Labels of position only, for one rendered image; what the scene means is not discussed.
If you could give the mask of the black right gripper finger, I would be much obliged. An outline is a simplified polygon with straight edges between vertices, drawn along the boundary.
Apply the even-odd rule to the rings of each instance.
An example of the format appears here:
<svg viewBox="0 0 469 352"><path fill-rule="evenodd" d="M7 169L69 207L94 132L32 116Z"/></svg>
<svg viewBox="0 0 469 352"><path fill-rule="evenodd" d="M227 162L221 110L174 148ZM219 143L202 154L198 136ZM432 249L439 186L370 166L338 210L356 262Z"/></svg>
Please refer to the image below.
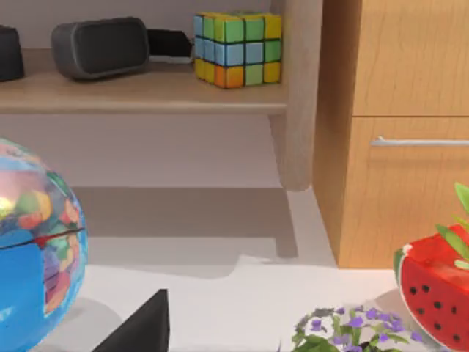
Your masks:
<svg viewBox="0 0 469 352"><path fill-rule="evenodd" d="M92 352L169 352L168 290L160 289Z"/></svg>

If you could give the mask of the colourful globe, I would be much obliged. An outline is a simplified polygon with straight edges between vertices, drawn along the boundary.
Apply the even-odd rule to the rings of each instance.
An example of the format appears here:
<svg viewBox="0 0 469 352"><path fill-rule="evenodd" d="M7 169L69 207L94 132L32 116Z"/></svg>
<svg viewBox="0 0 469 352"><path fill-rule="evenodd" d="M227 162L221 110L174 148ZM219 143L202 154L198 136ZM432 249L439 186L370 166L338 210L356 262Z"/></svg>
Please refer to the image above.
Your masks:
<svg viewBox="0 0 469 352"><path fill-rule="evenodd" d="M26 147L0 138L0 352L29 352L63 320L88 261L71 187Z"/></svg>

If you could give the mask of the purple flower plant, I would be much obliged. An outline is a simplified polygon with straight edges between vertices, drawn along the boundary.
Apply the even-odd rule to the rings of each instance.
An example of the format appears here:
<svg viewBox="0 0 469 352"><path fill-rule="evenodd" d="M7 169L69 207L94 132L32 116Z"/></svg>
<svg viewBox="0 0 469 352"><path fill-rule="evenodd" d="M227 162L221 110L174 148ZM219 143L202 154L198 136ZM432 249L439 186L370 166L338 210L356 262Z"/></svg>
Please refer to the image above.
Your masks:
<svg viewBox="0 0 469 352"><path fill-rule="evenodd" d="M291 352L403 352L385 344L411 341L424 340L395 313L363 306L316 308L295 325Z"/></svg>

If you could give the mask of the pale wooden open shelf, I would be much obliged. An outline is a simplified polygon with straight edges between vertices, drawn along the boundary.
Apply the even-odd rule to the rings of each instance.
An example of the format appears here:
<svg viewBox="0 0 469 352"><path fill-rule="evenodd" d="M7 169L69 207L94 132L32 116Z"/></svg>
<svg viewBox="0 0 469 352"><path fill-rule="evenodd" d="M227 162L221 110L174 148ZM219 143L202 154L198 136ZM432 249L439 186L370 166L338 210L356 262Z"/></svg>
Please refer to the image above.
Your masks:
<svg viewBox="0 0 469 352"><path fill-rule="evenodd" d="M281 184L307 189L312 180L323 0L273 0L281 13L280 84L219 89L189 66L156 64L141 75L73 83L53 70L45 49L24 52L28 76L0 84L2 114L266 114Z"/></svg>

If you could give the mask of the black box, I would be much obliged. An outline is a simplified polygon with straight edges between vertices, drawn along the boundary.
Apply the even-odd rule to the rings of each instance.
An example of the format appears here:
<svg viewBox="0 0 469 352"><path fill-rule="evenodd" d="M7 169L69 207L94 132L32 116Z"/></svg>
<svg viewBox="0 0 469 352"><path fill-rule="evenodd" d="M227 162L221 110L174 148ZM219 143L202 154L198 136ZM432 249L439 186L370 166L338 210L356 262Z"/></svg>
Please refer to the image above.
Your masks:
<svg viewBox="0 0 469 352"><path fill-rule="evenodd" d="M183 31L168 29L148 29L147 39L150 56L188 58L192 43Z"/></svg>

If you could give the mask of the dark grey speaker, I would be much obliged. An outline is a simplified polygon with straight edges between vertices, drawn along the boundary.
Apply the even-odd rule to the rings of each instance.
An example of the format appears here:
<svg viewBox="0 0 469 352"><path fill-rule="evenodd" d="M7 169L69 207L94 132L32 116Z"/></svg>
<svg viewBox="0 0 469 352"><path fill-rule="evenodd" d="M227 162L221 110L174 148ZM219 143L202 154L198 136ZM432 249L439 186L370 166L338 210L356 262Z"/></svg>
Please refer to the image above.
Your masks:
<svg viewBox="0 0 469 352"><path fill-rule="evenodd" d="M72 80L134 73L149 62L147 28L136 17L62 23L51 32L51 53Z"/></svg>

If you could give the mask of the wooden cupboard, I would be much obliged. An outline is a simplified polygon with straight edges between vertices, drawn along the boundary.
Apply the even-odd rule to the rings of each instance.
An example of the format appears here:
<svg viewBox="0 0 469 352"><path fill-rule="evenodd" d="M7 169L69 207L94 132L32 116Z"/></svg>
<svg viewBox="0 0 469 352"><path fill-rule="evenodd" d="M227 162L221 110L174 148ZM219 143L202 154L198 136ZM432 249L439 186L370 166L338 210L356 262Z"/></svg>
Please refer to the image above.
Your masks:
<svg viewBox="0 0 469 352"><path fill-rule="evenodd" d="M324 0L313 187L340 268L390 268L469 186L469 0Z"/></svg>

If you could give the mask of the colourful puzzle cube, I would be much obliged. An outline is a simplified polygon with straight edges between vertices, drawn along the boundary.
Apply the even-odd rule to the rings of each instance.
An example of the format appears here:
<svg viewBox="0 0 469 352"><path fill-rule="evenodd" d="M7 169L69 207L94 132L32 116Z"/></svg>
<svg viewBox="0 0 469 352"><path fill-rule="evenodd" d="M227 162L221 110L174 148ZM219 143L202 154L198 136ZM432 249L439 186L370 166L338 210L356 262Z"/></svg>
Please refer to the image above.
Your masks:
<svg viewBox="0 0 469 352"><path fill-rule="evenodd" d="M196 77L222 89L281 81L282 17L199 12L193 17Z"/></svg>

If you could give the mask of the watermelon plant pot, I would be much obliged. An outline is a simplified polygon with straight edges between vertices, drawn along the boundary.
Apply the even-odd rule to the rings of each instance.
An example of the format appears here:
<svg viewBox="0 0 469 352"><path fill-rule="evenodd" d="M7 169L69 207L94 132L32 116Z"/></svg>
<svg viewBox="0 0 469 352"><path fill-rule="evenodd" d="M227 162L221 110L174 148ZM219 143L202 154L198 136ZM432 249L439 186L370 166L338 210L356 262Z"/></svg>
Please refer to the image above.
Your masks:
<svg viewBox="0 0 469 352"><path fill-rule="evenodd" d="M454 185L469 216L469 186ZM419 327L455 352L469 352L469 218L437 224L436 233L394 254L400 296Z"/></svg>

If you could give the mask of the wooden drawer front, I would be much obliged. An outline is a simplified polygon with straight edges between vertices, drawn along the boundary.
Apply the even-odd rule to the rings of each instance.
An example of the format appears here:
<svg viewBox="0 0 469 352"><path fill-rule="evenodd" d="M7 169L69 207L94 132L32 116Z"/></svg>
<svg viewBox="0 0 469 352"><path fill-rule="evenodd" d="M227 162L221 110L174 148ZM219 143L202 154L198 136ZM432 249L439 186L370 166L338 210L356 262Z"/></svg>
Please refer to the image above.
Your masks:
<svg viewBox="0 0 469 352"><path fill-rule="evenodd" d="M375 147L385 139L469 140L469 117L352 119L341 241L342 268L390 268L394 251L465 214L454 191L469 186L469 147Z"/></svg>

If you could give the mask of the dark grey rounded object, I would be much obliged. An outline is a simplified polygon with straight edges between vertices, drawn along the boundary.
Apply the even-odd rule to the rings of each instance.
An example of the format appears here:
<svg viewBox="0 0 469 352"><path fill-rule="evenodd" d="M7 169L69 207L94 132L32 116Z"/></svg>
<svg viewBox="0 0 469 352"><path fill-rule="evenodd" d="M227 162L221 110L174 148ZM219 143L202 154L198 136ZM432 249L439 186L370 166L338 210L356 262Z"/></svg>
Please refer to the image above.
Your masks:
<svg viewBox="0 0 469 352"><path fill-rule="evenodd" d="M17 29L0 25L0 82L25 76L20 38Z"/></svg>

